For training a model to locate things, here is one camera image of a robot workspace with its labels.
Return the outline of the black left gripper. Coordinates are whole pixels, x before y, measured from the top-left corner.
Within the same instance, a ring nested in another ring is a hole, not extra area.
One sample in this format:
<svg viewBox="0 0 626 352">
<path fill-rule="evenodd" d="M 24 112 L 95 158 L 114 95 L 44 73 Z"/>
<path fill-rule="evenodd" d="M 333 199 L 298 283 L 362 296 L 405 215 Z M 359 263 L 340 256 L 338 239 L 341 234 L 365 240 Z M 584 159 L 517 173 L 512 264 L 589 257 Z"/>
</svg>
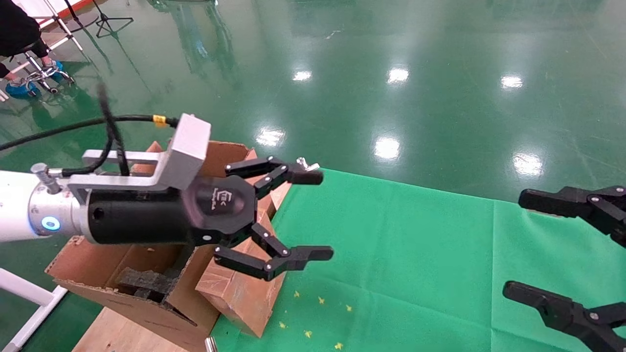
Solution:
<svg viewBox="0 0 626 352">
<path fill-rule="evenodd" d="M 257 221 L 257 190 L 239 176 L 198 176 L 187 189 L 94 190 L 88 241 L 235 246 Z"/>
</svg>

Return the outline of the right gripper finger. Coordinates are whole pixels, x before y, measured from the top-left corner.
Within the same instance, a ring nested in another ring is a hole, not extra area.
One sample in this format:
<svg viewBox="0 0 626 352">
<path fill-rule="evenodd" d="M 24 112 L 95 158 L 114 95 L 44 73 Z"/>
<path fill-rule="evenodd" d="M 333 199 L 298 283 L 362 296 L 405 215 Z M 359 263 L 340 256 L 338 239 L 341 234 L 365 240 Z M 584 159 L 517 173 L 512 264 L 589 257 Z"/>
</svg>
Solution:
<svg viewBox="0 0 626 352">
<path fill-rule="evenodd" d="M 623 352 L 626 340 L 615 329 L 626 323 L 624 302 L 586 308 L 571 298 L 508 281 L 503 296 L 536 309 L 546 327 L 579 339 L 592 352 Z"/>
<path fill-rule="evenodd" d="M 519 194 L 518 205 L 523 209 L 562 218 L 581 218 L 617 244 L 626 246 L 624 186 L 598 190 L 564 187 L 557 193 L 525 189 Z"/>
</svg>

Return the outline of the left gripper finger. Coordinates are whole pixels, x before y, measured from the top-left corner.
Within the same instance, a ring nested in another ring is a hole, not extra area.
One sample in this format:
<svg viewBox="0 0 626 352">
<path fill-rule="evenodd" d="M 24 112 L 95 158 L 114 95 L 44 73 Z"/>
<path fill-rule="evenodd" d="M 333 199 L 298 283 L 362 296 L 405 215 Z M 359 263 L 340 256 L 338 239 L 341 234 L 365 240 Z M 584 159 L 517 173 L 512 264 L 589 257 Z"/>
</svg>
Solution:
<svg viewBox="0 0 626 352">
<path fill-rule="evenodd" d="M 265 261 L 220 245 L 213 252 L 217 265 L 271 282 L 286 271 L 304 270 L 307 263 L 329 261 L 335 254 L 331 246 L 296 246 L 289 249 L 260 223 L 253 223 L 246 233 L 269 255 L 269 259 Z"/>
<path fill-rule="evenodd" d="M 252 184 L 256 198 L 268 196 L 283 183 L 320 185 L 324 180 L 324 173 L 318 168 L 313 169 L 306 163 L 283 162 L 274 156 L 229 163 L 225 174 L 242 179 L 260 176 L 261 179 Z"/>
</svg>

